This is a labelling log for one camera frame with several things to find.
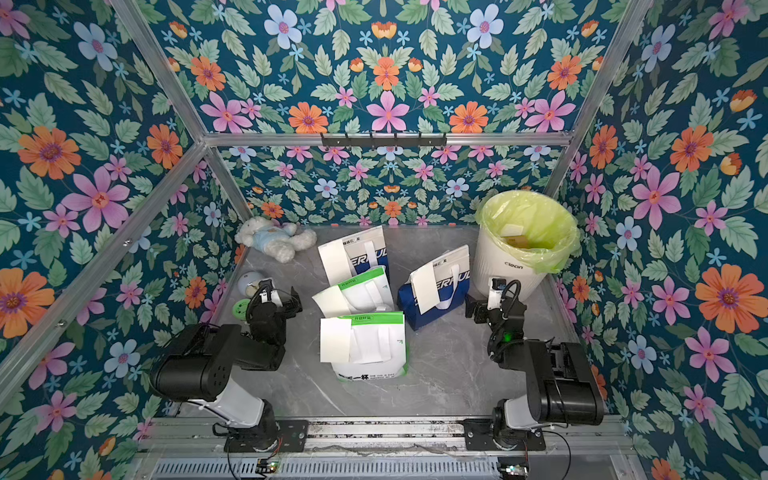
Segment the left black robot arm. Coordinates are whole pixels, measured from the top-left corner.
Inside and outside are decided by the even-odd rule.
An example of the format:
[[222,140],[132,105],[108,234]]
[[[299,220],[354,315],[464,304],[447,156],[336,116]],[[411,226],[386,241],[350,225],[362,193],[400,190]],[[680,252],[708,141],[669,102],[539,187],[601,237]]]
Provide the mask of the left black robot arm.
[[225,439],[227,453],[280,449],[283,440],[272,405],[238,384],[232,370],[278,370],[286,352],[287,321],[302,310],[295,289],[286,292],[261,282],[246,301],[247,331],[235,324],[184,328],[152,370],[152,390],[213,414],[218,421],[212,433]]

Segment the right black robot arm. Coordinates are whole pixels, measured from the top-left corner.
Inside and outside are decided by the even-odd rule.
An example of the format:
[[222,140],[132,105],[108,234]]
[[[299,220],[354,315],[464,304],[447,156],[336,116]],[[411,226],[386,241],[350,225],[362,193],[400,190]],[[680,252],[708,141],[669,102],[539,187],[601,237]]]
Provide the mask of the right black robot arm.
[[490,436],[502,450],[529,446],[545,426],[597,426],[605,415],[600,388],[580,343],[528,337],[526,310],[511,293],[503,293],[496,307],[488,299],[466,297],[465,316],[490,327],[489,359],[525,377],[525,393],[499,401],[493,410]]

